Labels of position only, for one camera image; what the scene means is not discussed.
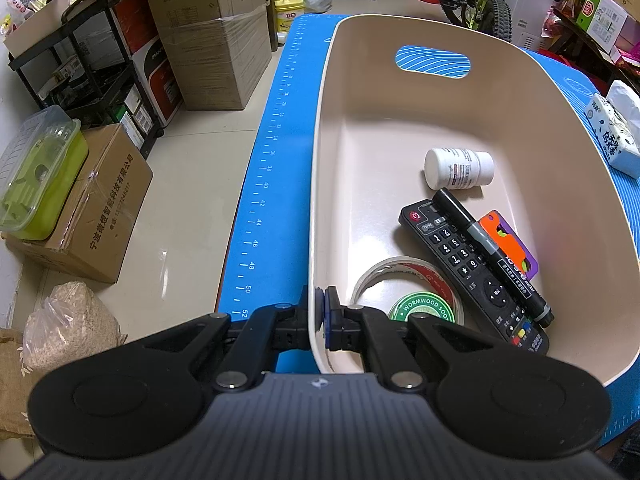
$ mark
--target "beige tile floor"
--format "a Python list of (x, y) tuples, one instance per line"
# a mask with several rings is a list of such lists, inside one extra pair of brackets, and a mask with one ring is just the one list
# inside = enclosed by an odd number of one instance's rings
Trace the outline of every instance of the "beige tile floor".
[[(334, 0), (331, 12), (444, 20), (439, 6), (418, 0)], [(213, 310), (244, 173), (281, 51), (273, 53), (245, 110), (181, 110), (156, 142), (148, 158), (154, 178), (120, 279), (115, 285), (88, 282), (130, 339)], [(14, 315), (18, 329), (34, 307), (33, 298), (39, 304), (53, 286), (73, 279), (48, 269), (29, 274)], [(39, 453), (29, 440), (0, 442), (0, 472), (13, 478)]]

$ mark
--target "marker pen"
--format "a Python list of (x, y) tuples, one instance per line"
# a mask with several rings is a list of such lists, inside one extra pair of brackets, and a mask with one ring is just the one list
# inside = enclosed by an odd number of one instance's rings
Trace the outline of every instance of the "marker pen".
[(551, 307), (548, 306), (533, 285), (529, 283), (526, 276), (504, 254), (504, 251), (498, 247), (484, 228), (469, 214), (469, 211), (444, 188), (433, 195), (433, 201), (442, 212), (449, 216), (453, 225), (462, 232), (468, 233), (478, 242), (486, 262), (496, 278), (504, 284), (513, 298), (528, 311), (533, 321), (540, 323), (542, 328), (548, 327), (554, 320)]

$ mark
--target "yellow jug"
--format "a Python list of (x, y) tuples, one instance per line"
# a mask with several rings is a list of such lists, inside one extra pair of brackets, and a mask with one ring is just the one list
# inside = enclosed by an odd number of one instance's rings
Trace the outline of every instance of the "yellow jug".
[(273, 0), (278, 32), (288, 32), (293, 20), (305, 13), (305, 0)]

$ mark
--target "blue mat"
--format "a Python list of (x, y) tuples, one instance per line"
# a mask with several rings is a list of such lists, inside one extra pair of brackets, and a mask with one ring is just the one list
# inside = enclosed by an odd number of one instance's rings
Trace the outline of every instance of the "blue mat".
[[(297, 303), (306, 285), (318, 91), (329, 42), (343, 18), (306, 14), (294, 21), (289, 33), (255, 139), (227, 255), (219, 309), (234, 320), (247, 318), (265, 304)], [(553, 59), (529, 54), (567, 97), (603, 156), (582, 113), (596, 91), (591, 81)], [(463, 76), (469, 68), (460, 54), (419, 46), (401, 49), (396, 61), (408, 70), (450, 76)], [(609, 169), (638, 250), (640, 186)], [(311, 352), (290, 351), (281, 355), (278, 371), (314, 373), (318, 368)], [(603, 442), (640, 419), (640, 359), (607, 391), (612, 417)]]

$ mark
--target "remote control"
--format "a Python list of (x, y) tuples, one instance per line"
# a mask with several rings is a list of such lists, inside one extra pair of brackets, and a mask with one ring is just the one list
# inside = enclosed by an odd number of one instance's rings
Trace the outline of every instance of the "remote control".
[(409, 205), (400, 212), (400, 223), (409, 228), (438, 261), (456, 287), (463, 304), (483, 332), (499, 335), (519, 348), (546, 354), (549, 339), (487, 267), (484, 256), (451, 224), (431, 200)]

